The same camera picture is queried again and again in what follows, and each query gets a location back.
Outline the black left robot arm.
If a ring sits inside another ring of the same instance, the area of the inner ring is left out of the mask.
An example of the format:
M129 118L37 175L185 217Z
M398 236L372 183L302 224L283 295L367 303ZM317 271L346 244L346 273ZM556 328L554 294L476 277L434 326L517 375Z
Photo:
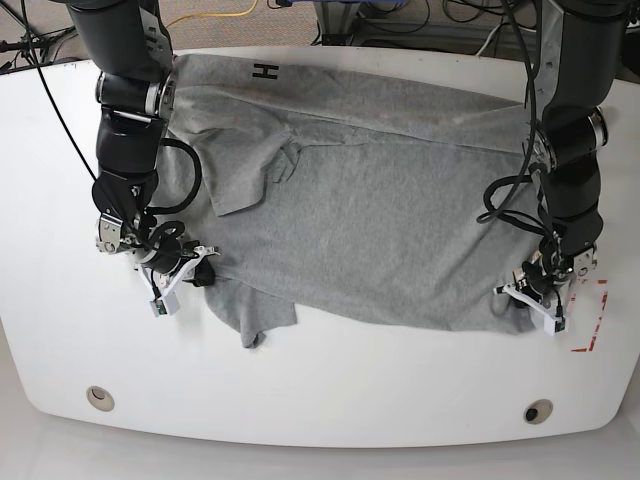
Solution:
M531 107L538 214L549 229L540 259L523 266L527 291L556 297L577 273L576 257L603 230L597 152L608 141L600 106L613 84L631 4L628 1L538 1Z

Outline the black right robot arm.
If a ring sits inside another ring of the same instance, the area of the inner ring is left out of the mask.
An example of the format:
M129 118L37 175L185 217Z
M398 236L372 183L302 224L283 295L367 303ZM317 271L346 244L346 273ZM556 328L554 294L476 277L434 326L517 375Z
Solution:
M152 274L174 275L188 262L203 259L196 251L198 242L184 242L184 224L172 219L195 200L203 173L195 150L166 135L176 78L172 41L159 4L69 1L66 8L100 70L99 173L92 187L100 212L97 246L109 254L134 254L138 265ZM165 148L191 160L193 184L179 203L155 206L157 159Z

